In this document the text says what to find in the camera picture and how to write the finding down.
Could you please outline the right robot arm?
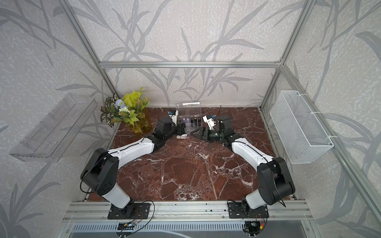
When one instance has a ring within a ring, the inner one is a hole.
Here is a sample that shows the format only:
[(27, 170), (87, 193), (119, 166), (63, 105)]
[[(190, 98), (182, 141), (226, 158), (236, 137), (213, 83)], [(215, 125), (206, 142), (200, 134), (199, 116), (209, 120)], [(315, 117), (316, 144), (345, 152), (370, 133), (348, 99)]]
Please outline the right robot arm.
[(246, 195), (242, 206), (252, 211), (277, 202), (295, 193), (295, 185), (286, 161), (281, 157), (272, 157), (253, 146), (241, 134), (234, 131), (231, 119), (224, 115), (217, 118), (215, 129), (213, 117), (206, 116), (208, 127), (200, 127), (190, 133), (191, 136), (208, 142), (219, 142), (233, 153), (241, 156), (257, 173), (258, 189)]

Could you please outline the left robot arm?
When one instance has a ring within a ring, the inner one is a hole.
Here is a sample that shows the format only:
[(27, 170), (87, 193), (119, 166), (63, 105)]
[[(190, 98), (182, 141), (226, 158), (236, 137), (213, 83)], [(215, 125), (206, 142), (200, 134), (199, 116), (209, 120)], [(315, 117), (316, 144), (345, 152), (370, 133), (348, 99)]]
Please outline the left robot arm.
[(152, 133), (128, 145), (105, 150), (96, 149), (80, 175), (80, 185), (86, 184), (91, 192), (103, 197), (122, 210), (132, 199), (118, 185), (119, 170), (136, 159), (161, 149), (174, 135), (184, 135), (185, 124), (175, 122), (170, 116), (162, 117)]

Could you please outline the clear acrylic lipstick organizer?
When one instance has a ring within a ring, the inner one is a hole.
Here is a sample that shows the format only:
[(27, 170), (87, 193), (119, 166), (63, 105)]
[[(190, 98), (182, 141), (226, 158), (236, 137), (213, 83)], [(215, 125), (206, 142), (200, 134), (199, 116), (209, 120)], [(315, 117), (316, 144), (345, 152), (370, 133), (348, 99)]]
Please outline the clear acrylic lipstick organizer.
[(183, 123), (183, 118), (200, 118), (201, 123), (197, 125), (194, 124), (185, 124), (186, 134), (190, 134), (190, 132), (202, 127), (202, 114), (201, 114), (201, 103), (200, 102), (187, 102), (187, 103), (177, 103), (176, 104), (178, 117), (177, 122)]

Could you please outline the artificial plant in vase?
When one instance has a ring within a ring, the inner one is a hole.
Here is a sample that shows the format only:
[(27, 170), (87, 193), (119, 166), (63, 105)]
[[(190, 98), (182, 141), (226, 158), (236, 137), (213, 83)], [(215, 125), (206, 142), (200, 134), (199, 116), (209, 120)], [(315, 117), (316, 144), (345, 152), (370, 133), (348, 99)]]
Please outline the artificial plant in vase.
[(148, 117), (149, 98), (144, 96), (144, 88), (133, 91), (119, 98), (116, 94), (108, 97), (101, 107), (100, 121), (113, 127), (125, 123), (136, 135), (145, 135), (151, 128)]

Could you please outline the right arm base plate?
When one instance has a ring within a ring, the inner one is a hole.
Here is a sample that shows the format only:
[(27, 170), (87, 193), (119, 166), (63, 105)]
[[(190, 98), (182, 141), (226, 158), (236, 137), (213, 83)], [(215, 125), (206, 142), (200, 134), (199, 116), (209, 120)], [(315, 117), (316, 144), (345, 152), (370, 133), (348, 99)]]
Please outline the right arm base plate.
[(247, 202), (241, 201), (227, 201), (229, 218), (231, 219), (244, 219), (244, 218), (257, 218), (267, 219), (269, 217), (267, 206), (260, 206), (252, 209)]

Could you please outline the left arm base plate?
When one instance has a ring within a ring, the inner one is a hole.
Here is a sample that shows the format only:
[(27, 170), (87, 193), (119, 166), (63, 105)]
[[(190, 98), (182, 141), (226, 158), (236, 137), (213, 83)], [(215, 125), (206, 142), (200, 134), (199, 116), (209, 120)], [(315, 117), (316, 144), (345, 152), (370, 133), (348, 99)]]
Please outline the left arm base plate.
[(111, 205), (108, 213), (108, 220), (138, 219), (148, 218), (151, 204), (148, 202), (134, 203), (130, 201), (125, 208), (117, 208)]

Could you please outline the aluminium front rail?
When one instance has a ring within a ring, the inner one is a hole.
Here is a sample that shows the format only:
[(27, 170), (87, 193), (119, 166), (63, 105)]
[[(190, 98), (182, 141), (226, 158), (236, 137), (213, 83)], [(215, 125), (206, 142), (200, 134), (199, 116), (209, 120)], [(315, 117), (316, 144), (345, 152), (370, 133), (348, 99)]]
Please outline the aluminium front rail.
[[(313, 220), (304, 200), (286, 200), (267, 207), (270, 221)], [(111, 204), (102, 202), (73, 202), (63, 222), (107, 222)], [(156, 201), (150, 207), (153, 222), (164, 221), (227, 221), (227, 201)]]

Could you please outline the clear plastic wall shelf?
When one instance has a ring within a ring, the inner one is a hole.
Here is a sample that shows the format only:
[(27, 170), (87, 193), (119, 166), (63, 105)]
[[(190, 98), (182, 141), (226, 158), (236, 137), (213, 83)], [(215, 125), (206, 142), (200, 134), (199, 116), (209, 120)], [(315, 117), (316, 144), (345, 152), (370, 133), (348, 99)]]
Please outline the clear plastic wall shelf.
[(94, 98), (67, 94), (10, 155), (24, 162), (59, 161), (96, 108)]

